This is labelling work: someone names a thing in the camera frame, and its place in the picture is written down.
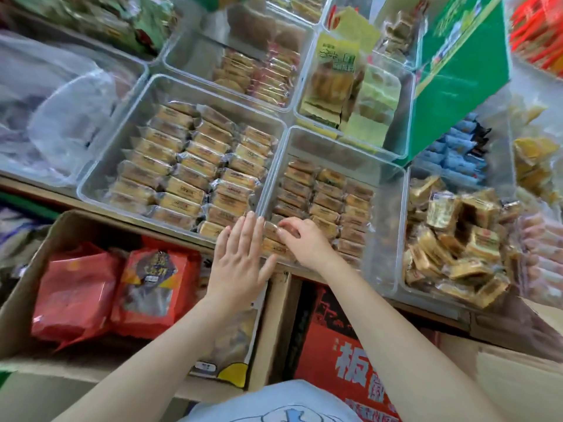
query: hand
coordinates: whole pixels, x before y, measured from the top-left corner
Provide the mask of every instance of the hand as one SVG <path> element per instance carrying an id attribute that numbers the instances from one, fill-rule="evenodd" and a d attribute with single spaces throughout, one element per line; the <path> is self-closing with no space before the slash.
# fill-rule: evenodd
<path id="1" fill-rule="evenodd" d="M 300 238 L 291 234 L 291 230 L 297 231 Z M 283 219 L 278 224 L 278 235 L 300 264 L 317 272 L 328 258 L 336 256 L 323 232 L 310 219 Z"/>
<path id="2" fill-rule="evenodd" d="M 249 212 L 232 230 L 226 227 L 219 234 L 205 299 L 234 312 L 250 308 L 276 266 L 272 255 L 260 269 L 263 231 L 264 218 L 256 220 L 256 214 Z"/>

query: orange package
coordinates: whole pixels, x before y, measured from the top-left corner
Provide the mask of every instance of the orange package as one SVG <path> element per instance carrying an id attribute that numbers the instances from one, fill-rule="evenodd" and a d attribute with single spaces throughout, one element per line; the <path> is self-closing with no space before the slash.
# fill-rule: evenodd
<path id="1" fill-rule="evenodd" d="M 111 311 L 112 330 L 155 339 L 195 305 L 200 264 L 197 251 L 131 252 Z"/>
<path id="2" fill-rule="evenodd" d="M 59 349 L 106 333 L 123 261 L 92 243 L 54 255 L 39 285 L 32 336 Z"/>

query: green board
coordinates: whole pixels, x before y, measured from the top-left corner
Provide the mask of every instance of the green board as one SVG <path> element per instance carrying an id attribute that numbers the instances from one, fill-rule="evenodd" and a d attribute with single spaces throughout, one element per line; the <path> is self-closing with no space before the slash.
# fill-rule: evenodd
<path id="1" fill-rule="evenodd" d="M 406 165 L 510 79 L 502 0 L 451 0 L 422 43 Z"/>

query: person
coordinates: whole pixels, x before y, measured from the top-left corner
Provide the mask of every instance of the person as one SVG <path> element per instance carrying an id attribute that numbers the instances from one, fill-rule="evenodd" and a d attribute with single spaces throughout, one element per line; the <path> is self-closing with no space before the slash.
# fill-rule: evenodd
<path id="1" fill-rule="evenodd" d="M 276 265 L 260 267 L 264 219 L 249 212 L 217 238 L 206 296 L 182 319 L 58 416 L 56 422 L 155 422 L 229 318 L 248 308 Z M 278 234 L 322 276 L 346 313 L 404 422 L 503 421 L 484 392 L 331 248 L 311 220 L 284 219 Z M 359 421 L 346 404 L 292 380 L 222 404 L 195 406 L 186 422 Z"/>

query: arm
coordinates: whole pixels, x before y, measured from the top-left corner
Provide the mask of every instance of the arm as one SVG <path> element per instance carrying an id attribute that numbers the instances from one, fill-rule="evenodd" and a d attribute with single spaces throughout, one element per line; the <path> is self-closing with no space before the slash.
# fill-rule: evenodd
<path id="1" fill-rule="evenodd" d="M 207 295 L 55 422 L 158 421 L 194 363 L 229 319 L 250 307 L 275 267 L 260 269 L 264 219 L 250 212 L 217 238 Z"/>
<path id="2" fill-rule="evenodd" d="M 299 232 L 298 239 L 278 229 L 299 262 L 327 281 L 403 421 L 504 421 L 477 384 L 339 257 L 311 220 L 279 226 Z"/>

